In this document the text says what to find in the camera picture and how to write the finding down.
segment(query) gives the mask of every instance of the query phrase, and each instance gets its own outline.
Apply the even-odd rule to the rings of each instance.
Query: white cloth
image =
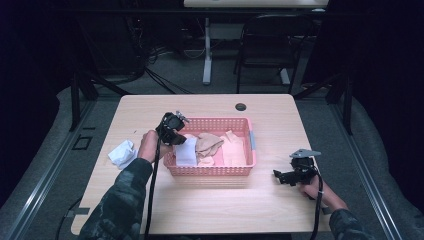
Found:
[[[137,158],[138,150],[132,149],[133,146],[134,144],[130,140],[125,140],[108,154],[110,160],[120,170],[126,168]]]
[[[182,167],[194,167],[197,165],[196,159],[197,138],[187,138],[181,145],[175,145],[176,165]]]
[[[246,166],[243,140],[237,137],[231,130],[221,136],[224,140],[222,154],[225,166]]]

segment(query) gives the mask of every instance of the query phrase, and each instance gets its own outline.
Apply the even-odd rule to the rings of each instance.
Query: table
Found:
[[[188,8],[301,8],[318,9],[327,7],[329,0],[184,0]],[[205,20],[205,66],[203,68],[203,84],[211,83],[212,56],[210,48],[209,18]],[[288,77],[282,75],[283,82]]]
[[[236,110],[238,103],[246,110]],[[165,112],[176,110],[188,118],[249,118],[257,164],[249,176],[173,177],[160,161],[150,234],[312,232],[315,201],[302,197],[297,187],[278,183],[272,171],[292,171],[289,155],[311,148],[293,97],[286,94],[124,96],[80,208],[89,208],[91,214],[119,174],[107,154],[126,139],[138,148],[143,133],[154,129]],[[76,215],[72,233],[79,234],[87,219],[88,215]],[[319,230],[329,231],[329,215],[320,219]]]

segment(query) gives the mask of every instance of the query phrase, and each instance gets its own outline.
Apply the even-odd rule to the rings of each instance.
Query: wrist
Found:
[[[148,159],[145,159],[145,158],[143,158],[143,157],[139,157],[139,156],[137,156],[137,158],[136,158],[136,159],[134,159],[134,161],[135,161],[135,160],[145,161],[145,162],[150,163],[150,164],[152,164],[152,163],[153,163],[153,161],[150,161],[150,160],[148,160]]]
[[[331,211],[336,211],[339,209],[349,210],[346,203],[339,197],[332,198],[331,201],[323,201],[325,205],[327,205]]]
[[[155,151],[154,150],[139,150],[138,158],[142,158],[150,163],[153,163],[155,161]]]

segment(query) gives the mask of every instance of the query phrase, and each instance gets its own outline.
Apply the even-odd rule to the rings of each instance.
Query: person's left hand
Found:
[[[140,148],[138,150],[137,157],[146,159],[150,163],[155,161],[156,155],[156,146],[158,142],[159,136],[156,131],[149,130],[147,133],[143,135],[143,139],[141,139]],[[167,146],[163,143],[160,145],[160,156],[161,159],[165,154],[172,151],[171,146]]]

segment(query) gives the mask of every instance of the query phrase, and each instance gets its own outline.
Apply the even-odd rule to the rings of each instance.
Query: camouflage sleeve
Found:
[[[330,228],[337,240],[341,239],[375,239],[358,219],[346,209],[333,212],[330,218]]]
[[[139,239],[150,162],[137,158],[119,173],[101,199],[78,239]]]

